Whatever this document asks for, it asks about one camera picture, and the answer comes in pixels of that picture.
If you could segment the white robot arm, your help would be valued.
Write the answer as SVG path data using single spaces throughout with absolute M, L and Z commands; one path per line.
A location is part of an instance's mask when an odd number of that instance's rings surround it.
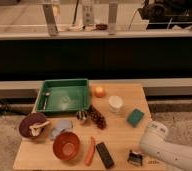
M 146 154 L 182 171 L 192 171 L 192 147 L 168 142 L 168 133 L 169 129 L 161 122 L 149 122 L 139 142 L 140 150 L 131 150 L 128 161 L 142 166 Z

